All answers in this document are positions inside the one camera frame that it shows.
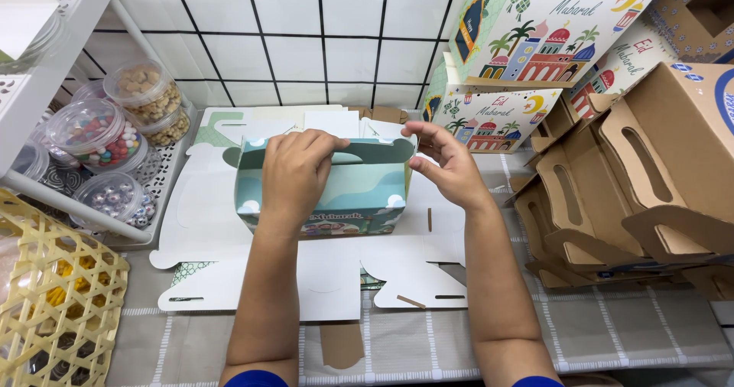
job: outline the yellow woven basket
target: yellow woven basket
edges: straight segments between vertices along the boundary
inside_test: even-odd
[[[19,254],[0,305],[0,387],[103,386],[128,263],[4,189],[0,236],[18,237]]]

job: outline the gray checkered tablecloth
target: gray checkered tablecloth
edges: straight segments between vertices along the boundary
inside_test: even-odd
[[[524,145],[513,155],[475,155],[482,177],[500,204],[518,263],[530,258],[524,228],[509,199],[510,176],[529,176]],[[129,252],[131,264],[110,387],[215,387],[234,322],[233,311],[166,313],[157,299],[173,270],[156,270],[148,251]],[[463,268],[444,266],[462,279]],[[636,284],[550,290],[523,272],[543,338],[559,372],[628,367],[734,366],[709,304],[685,284]],[[479,378],[471,352],[466,310],[386,310],[363,291],[365,357],[344,370],[324,366],[317,324],[301,326],[300,385],[363,385]]]

